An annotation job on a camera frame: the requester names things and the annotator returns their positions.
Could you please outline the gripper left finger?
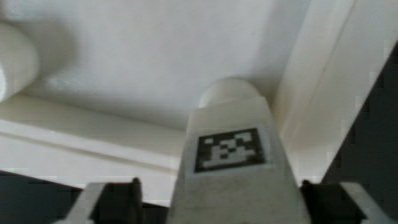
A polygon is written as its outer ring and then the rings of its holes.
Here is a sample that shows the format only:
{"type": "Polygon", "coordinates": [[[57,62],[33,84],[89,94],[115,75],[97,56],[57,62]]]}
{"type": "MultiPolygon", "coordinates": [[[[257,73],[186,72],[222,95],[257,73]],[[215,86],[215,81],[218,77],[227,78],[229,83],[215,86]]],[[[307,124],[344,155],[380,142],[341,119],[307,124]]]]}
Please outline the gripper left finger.
{"type": "Polygon", "coordinates": [[[142,224],[142,183],[90,183],[55,224],[142,224]]]}

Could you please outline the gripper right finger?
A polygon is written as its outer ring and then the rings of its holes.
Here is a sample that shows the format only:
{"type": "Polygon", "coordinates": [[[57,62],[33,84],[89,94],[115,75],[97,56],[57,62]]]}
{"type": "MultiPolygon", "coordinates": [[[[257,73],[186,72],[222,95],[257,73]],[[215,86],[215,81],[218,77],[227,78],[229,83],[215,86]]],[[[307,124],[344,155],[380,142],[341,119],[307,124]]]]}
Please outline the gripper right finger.
{"type": "Polygon", "coordinates": [[[359,183],[312,183],[302,181],[311,224],[391,224],[373,197],[359,183]]]}

